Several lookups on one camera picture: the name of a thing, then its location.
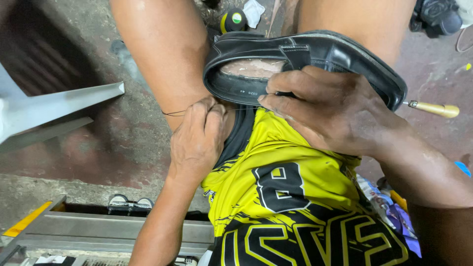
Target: left hand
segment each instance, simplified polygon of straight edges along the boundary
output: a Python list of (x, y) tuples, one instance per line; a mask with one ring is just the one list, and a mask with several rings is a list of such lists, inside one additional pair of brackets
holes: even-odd
[(212, 171), (223, 151), (228, 114), (214, 97), (189, 106), (171, 137), (168, 177), (184, 186), (198, 186)]

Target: yellow label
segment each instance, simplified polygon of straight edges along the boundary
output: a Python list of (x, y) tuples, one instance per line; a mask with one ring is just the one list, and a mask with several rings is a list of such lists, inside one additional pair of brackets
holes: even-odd
[(52, 201), (48, 201), (45, 204), (43, 204), (41, 207), (37, 208), (34, 212), (30, 213), (27, 217), (23, 218), (21, 221), (19, 221), (17, 224), (12, 226), (10, 229), (8, 229), (5, 233), (3, 233), (4, 236), (8, 237), (16, 237), (21, 231), (23, 231), (40, 213), (42, 213), (46, 208), (52, 203)]

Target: right hand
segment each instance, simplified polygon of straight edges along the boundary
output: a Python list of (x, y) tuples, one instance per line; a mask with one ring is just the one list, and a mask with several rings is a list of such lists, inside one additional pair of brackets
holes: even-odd
[[(275, 95), (292, 92), (297, 98)], [(274, 74), (260, 104), (281, 115), (315, 149), (375, 157), (393, 134), (411, 132), (391, 112), (368, 80), (314, 66)]]

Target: forearm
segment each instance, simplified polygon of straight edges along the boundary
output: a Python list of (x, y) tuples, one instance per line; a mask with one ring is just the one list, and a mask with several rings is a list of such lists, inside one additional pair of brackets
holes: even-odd
[(131, 255), (130, 266), (168, 265), (177, 256), (182, 226), (198, 184), (181, 184), (168, 176)]
[(473, 186), (452, 161), (413, 129), (390, 135), (377, 159), (389, 184), (410, 204), (432, 208), (473, 206)]

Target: blue object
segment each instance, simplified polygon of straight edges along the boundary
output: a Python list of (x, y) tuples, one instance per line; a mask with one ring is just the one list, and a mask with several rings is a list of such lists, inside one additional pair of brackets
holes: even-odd
[(468, 169), (468, 167), (466, 167), (466, 165), (460, 161), (456, 161), (455, 164), (465, 173), (467, 174), (467, 176), (469, 176), (470, 178), (472, 178), (472, 174), (470, 172), (470, 170)]

